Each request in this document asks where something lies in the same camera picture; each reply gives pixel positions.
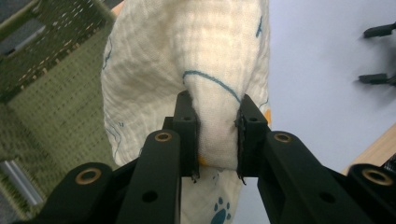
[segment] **white wall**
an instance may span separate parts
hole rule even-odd
[[[396,122],[396,88],[357,81],[396,75],[396,31],[362,38],[396,22],[396,1],[272,0],[270,22],[273,130],[294,133],[341,171]],[[256,183],[243,188],[234,223],[269,223]]]

